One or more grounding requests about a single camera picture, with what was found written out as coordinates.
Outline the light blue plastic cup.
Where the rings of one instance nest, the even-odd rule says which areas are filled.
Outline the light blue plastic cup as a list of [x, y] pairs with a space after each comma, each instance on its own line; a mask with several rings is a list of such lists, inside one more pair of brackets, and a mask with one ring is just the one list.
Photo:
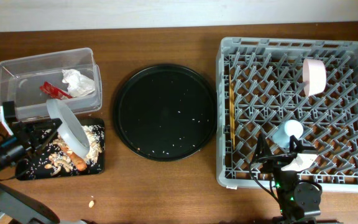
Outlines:
[[299, 139], [303, 134], [303, 126], [297, 120], [288, 120], [278, 126], [277, 131], [272, 135], [275, 144], [282, 148], [288, 148], [290, 137], [294, 136]]

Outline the grey plate with food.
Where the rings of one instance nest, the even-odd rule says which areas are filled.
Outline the grey plate with food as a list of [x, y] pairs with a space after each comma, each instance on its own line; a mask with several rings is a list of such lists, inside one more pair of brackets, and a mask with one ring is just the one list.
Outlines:
[[90, 144], [77, 117], [62, 100], [47, 100], [46, 105], [50, 118], [62, 122], [57, 129], [60, 137], [77, 156], [84, 159], [90, 151]]

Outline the red snack wrapper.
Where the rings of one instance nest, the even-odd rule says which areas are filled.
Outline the red snack wrapper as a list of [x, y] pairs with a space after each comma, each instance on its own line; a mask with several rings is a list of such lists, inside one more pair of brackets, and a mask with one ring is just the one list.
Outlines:
[[53, 99], [67, 100], [67, 99], [73, 98], [67, 92], [53, 86], [49, 82], [44, 82], [44, 84], [42, 86], [40, 86], [40, 90]]

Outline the orange carrot piece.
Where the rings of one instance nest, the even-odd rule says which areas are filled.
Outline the orange carrot piece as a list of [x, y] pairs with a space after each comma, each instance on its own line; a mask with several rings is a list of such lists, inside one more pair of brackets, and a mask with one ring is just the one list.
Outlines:
[[59, 145], [59, 148], [71, 159], [71, 161], [74, 163], [75, 167], [79, 171], [84, 171], [87, 168], [87, 164], [84, 159], [82, 159], [80, 156], [77, 156], [70, 148], [68, 148], [66, 145]]

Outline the white napkin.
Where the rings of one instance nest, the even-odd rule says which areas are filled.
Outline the white napkin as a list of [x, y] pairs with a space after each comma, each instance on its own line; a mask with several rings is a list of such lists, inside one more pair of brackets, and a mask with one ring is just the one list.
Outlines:
[[72, 97], [82, 97], [95, 91], [94, 80], [75, 69], [62, 70], [62, 82], [68, 85], [67, 92]]

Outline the pink bowl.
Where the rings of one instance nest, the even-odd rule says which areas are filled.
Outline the pink bowl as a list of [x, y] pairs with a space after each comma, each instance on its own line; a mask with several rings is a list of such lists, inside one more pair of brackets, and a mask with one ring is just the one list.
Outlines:
[[326, 88], [326, 67], [323, 61], [304, 59], [302, 78], [306, 96], [322, 93]]

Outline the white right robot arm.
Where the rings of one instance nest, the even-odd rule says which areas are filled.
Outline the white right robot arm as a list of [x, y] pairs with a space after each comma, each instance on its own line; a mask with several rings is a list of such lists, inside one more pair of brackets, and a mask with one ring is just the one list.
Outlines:
[[269, 188], [263, 187], [280, 207], [281, 215], [272, 218], [273, 223], [316, 223], [323, 188], [312, 180], [300, 180], [298, 173], [314, 163], [318, 152], [295, 136], [290, 137], [289, 144], [288, 152], [273, 154], [265, 135], [260, 134], [248, 170], [251, 172], [257, 163], [262, 165], [261, 173], [273, 176]]

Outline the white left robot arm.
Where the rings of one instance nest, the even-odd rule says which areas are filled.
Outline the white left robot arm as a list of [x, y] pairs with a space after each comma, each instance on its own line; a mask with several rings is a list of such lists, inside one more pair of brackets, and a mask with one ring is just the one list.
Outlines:
[[[18, 164], [26, 156], [34, 156], [45, 148], [62, 125], [58, 118], [34, 124], [16, 123], [13, 135], [0, 142], [0, 171]], [[0, 212], [9, 215], [13, 223], [60, 223], [57, 215], [41, 202], [1, 183]]]

